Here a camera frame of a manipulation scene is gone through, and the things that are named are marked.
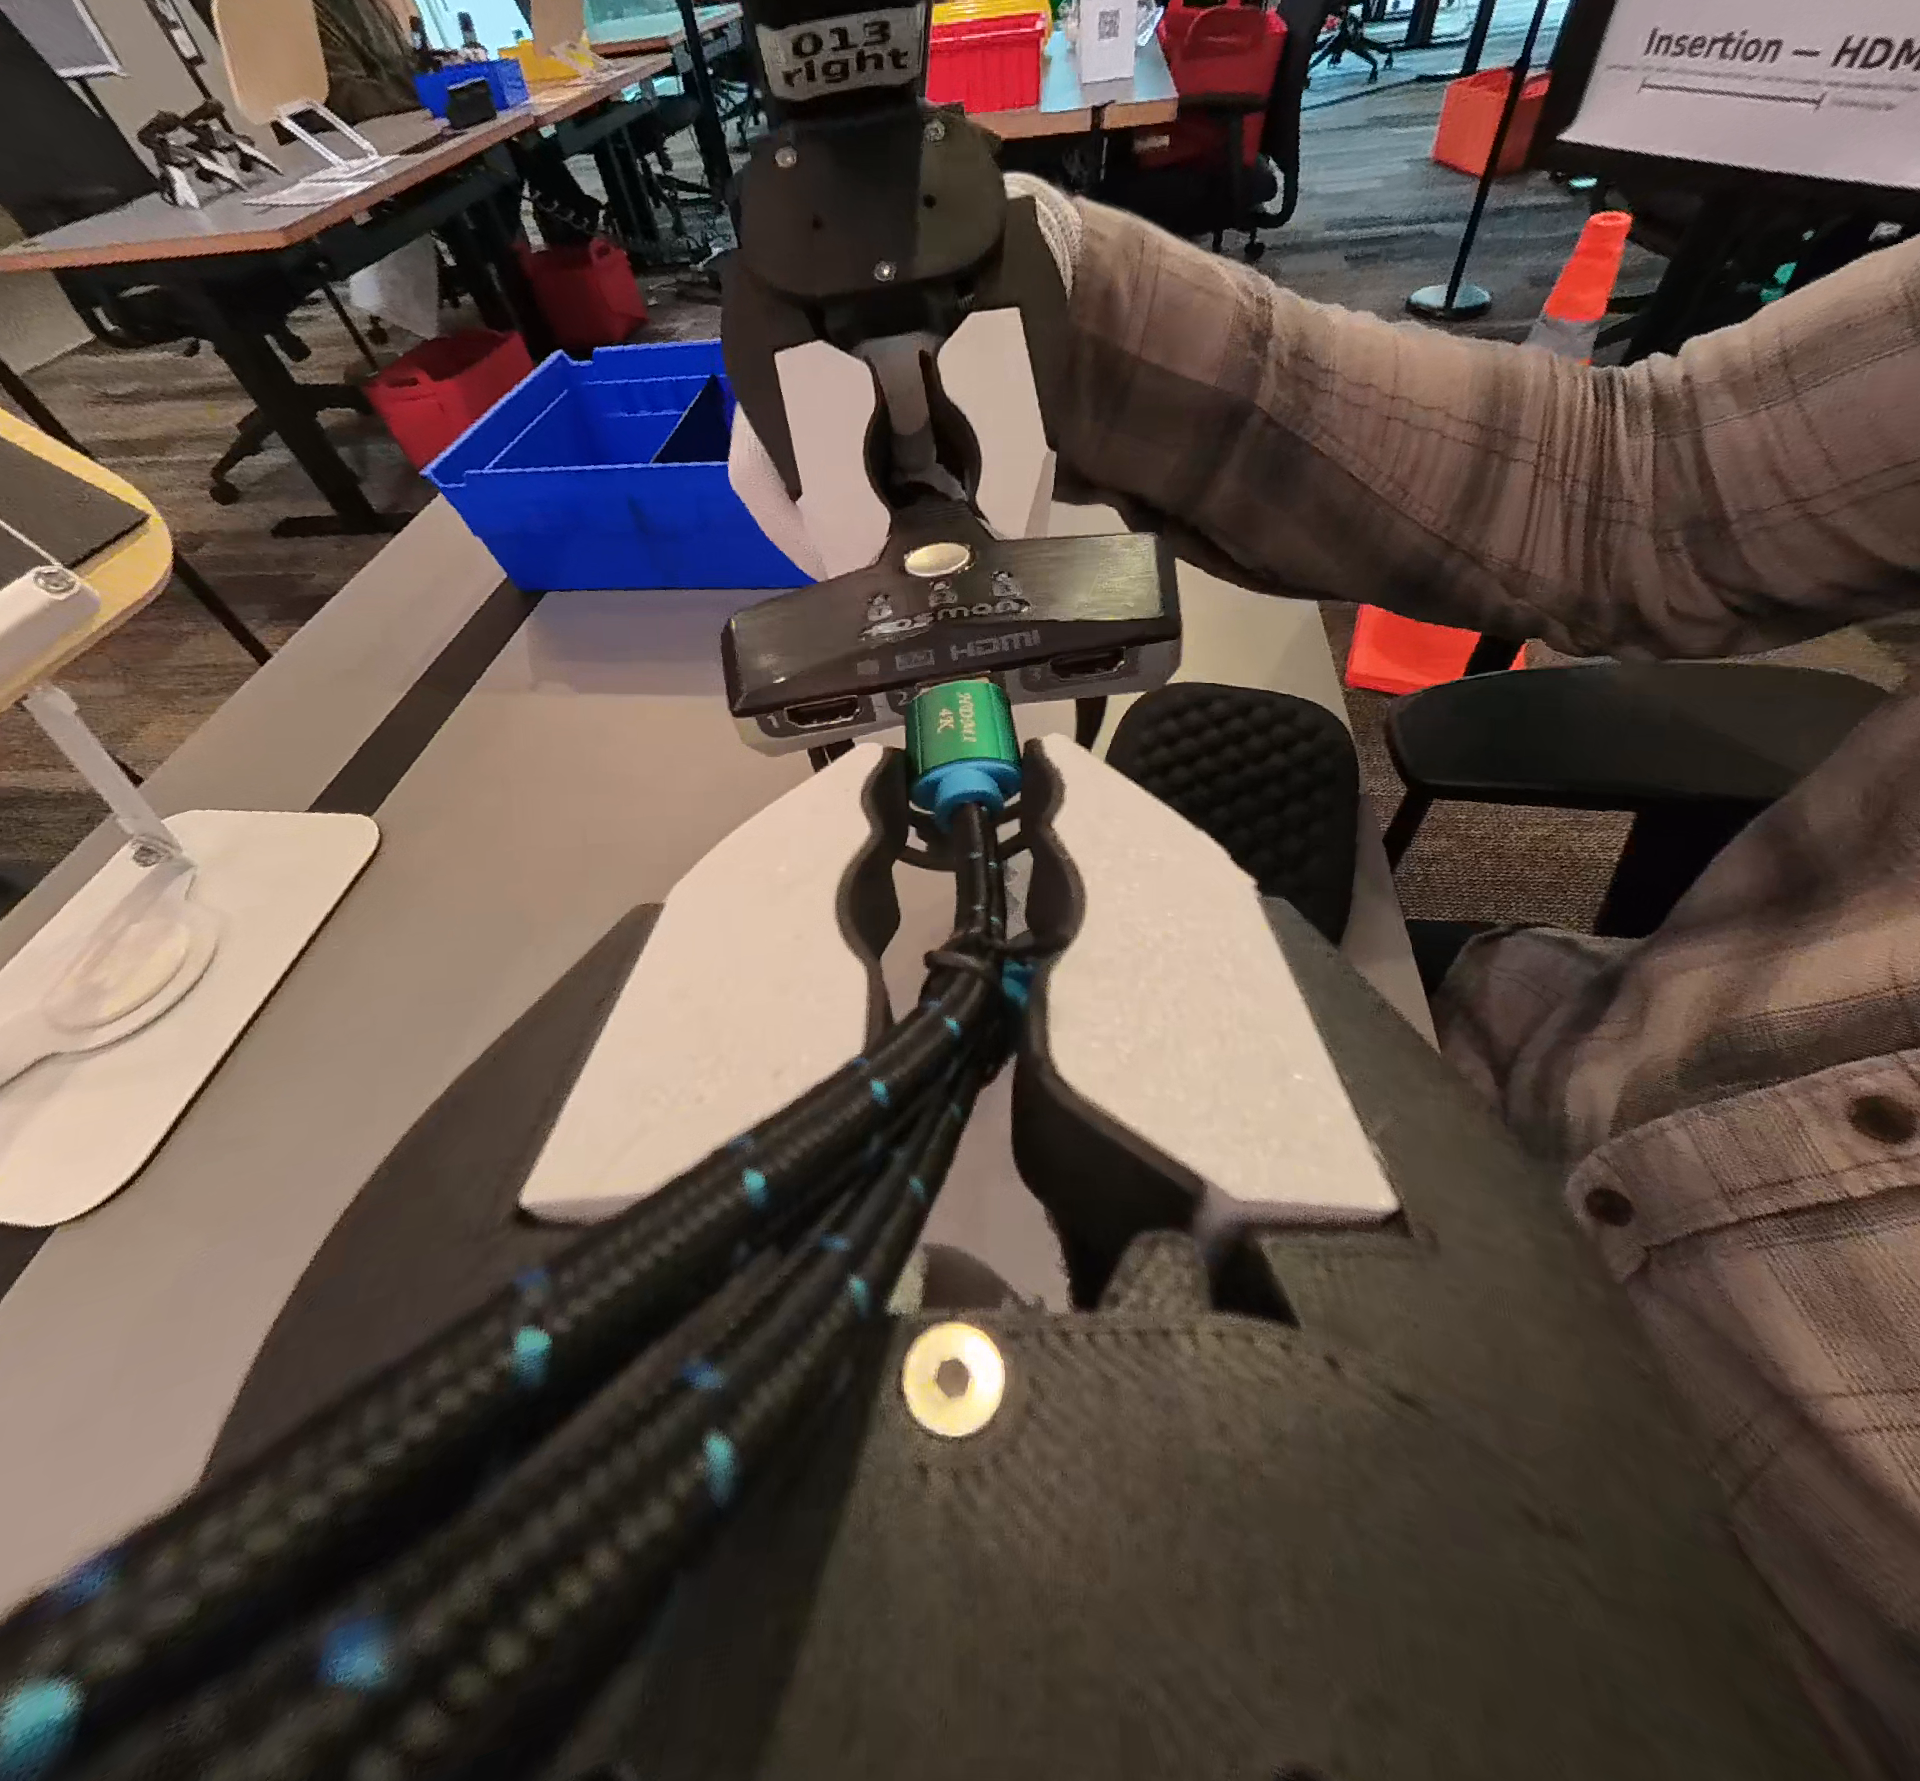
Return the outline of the black and white device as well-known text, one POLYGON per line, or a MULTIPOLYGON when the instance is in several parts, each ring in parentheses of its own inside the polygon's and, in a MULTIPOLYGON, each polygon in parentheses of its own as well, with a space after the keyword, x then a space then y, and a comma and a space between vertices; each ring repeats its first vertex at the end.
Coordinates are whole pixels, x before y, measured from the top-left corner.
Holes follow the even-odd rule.
POLYGON ((157 165, 162 197, 183 209, 202 207, 211 190, 244 190, 257 173, 283 173, 273 155, 237 132, 216 98, 204 98, 187 114, 157 112, 137 139, 157 165))

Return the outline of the black textured pad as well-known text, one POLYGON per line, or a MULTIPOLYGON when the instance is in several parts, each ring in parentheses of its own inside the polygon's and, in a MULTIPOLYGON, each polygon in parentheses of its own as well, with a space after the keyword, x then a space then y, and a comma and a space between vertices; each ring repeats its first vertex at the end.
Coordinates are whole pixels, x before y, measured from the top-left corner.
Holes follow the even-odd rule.
POLYGON ((1335 712, 1277 690, 1174 682, 1128 708, 1106 760, 1224 848, 1265 899, 1344 941, 1363 781, 1335 712))

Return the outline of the black hdmi switch box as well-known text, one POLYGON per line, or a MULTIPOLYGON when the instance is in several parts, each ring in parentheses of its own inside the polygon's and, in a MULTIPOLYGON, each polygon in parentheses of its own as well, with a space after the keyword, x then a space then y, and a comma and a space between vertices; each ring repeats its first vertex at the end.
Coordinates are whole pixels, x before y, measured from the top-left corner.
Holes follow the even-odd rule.
POLYGON ((944 472, 859 478, 803 518, 822 571, 721 636, 732 721, 769 754, 884 733, 975 677, 1015 705, 1139 694, 1185 654, 1179 564, 1153 534, 1010 537, 944 472))

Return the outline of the black-framed printed sign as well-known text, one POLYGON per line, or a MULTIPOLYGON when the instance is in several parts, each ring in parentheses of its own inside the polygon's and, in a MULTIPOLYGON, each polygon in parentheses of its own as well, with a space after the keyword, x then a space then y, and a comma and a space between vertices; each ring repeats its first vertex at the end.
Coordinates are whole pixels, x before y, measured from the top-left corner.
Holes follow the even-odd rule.
POLYGON ((1919 0, 1575 0, 1557 59, 1599 159, 1917 192, 1919 0))

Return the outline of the black monitor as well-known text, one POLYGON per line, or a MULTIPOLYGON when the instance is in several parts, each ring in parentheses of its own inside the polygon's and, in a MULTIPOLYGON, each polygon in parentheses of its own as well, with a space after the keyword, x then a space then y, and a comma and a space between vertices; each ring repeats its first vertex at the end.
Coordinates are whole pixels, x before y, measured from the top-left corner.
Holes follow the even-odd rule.
POLYGON ((119 123, 3 18, 3 207, 22 234, 54 232, 161 184, 119 123))

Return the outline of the black office chair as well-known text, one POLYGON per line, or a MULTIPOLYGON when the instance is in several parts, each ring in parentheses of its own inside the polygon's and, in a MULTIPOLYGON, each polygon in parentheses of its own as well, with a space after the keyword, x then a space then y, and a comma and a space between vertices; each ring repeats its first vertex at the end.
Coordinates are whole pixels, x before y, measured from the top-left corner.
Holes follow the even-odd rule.
POLYGON ((1265 232, 1284 223, 1298 190, 1301 48, 1306 33, 1287 16, 1287 0, 1247 2, 1277 9, 1288 27, 1265 105, 1179 101, 1173 121, 1131 130, 1127 165, 1116 178, 1124 182, 1132 207, 1150 222, 1187 236, 1208 236, 1214 248, 1237 232, 1247 254, 1258 257, 1265 232))
POLYGON ((1631 830, 1596 935, 1644 939, 1764 808, 1892 702, 1844 671, 1760 661, 1587 661, 1471 671, 1404 697, 1398 864, 1438 802, 1609 811, 1631 830))

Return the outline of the black bin divider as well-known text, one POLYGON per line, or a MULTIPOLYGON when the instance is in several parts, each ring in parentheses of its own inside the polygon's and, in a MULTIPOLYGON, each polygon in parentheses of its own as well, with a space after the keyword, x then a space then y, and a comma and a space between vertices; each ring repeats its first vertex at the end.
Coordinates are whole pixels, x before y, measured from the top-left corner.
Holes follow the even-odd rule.
POLYGON ((730 457, 737 402, 722 373, 706 375, 655 453, 659 467, 715 465, 730 457))

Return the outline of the orange traffic cone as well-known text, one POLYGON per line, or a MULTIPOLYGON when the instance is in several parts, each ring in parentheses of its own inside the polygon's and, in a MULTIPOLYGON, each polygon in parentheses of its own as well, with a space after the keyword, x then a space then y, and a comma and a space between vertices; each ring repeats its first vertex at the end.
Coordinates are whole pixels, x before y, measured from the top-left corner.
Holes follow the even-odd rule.
POLYGON ((1525 346, 1572 362, 1592 359, 1633 225, 1633 213, 1621 209, 1587 220, 1525 346))
POLYGON ((1464 677, 1479 643, 1472 629, 1361 605, 1342 684, 1386 697, 1422 692, 1464 677))

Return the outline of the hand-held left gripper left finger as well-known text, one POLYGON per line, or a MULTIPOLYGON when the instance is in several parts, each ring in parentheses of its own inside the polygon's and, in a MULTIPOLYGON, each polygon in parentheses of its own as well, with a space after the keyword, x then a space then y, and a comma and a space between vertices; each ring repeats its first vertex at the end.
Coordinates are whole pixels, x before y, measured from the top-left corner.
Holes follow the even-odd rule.
POLYGON ((863 742, 745 820, 669 893, 523 1188, 594 1225, 867 1052, 891 1024, 898 750, 863 742))

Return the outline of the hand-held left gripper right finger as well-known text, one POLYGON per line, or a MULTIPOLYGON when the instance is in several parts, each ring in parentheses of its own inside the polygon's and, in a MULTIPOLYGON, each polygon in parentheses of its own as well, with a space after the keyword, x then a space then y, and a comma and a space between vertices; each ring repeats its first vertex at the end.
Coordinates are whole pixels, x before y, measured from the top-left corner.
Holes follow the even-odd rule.
POLYGON ((1067 736, 1022 759, 1035 956, 1012 1151, 1069 1265, 1377 1234, 1401 1196, 1252 875, 1067 736))

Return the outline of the orange fabric bin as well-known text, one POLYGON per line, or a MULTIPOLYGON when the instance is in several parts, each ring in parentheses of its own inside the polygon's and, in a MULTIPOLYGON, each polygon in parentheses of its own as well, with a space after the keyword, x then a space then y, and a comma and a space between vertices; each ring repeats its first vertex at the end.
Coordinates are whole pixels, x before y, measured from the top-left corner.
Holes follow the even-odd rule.
POLYGON ((1507 178, 1535 165, 1532 138, 1553 86, 1551 71, 1530 71, 1507 114, 1514 65, 1484 68, 1454 78, 1444 93, 1430 159, 1457 173, 1507 178))

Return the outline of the red plastic tray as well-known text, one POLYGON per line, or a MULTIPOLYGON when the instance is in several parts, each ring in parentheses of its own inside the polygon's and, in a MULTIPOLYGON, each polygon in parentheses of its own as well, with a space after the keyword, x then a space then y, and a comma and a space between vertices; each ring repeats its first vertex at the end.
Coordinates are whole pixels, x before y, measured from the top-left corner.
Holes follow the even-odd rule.
POLYGON ((926 39, 925 96, 969 114, 1040 105, 1051 22, 1036 9, 934 19, 926 39))

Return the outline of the blue plastic bin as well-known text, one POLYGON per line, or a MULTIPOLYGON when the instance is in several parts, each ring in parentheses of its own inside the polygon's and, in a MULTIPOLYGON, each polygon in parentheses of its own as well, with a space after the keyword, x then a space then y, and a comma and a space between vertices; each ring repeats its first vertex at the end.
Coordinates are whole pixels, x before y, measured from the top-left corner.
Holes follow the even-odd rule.
POLYGON ((550 353, 424 473, 524 592, 801 586, 729 462, 655 463, 712 373, 718 337, 550 353))
POLYGON ((449 62, 415 73, 422 108, 457 132, 484 125, 531 101, 531 86, 518 57, 449 62))

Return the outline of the white tablet stand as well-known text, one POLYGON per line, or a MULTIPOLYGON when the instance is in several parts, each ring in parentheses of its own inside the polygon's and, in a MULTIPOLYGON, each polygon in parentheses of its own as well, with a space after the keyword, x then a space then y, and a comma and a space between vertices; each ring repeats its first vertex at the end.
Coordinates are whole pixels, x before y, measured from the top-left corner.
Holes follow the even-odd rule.
POLYGON ((380 845, 364 814, 153 798, 61 671, 150 605, 175 540, 128 482, 5 413, 5 437, 143 505, 83 569, 5 524, 5 708, 24 708, 108 808, 117 848, 5 956, 3 1222, 48 1232, 117 1199, 169 1141, 380 845))

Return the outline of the person's right forearm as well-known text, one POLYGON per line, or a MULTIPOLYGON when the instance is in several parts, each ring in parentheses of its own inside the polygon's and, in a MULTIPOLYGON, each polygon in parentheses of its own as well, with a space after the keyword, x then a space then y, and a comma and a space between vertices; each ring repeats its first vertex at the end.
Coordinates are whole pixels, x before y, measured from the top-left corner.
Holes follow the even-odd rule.
POLYGON ((1083 202, 1060 473, 1265 592, 1581 658, 1919 599, 1917 240, 1631 367, 1311 301, 1083 202))

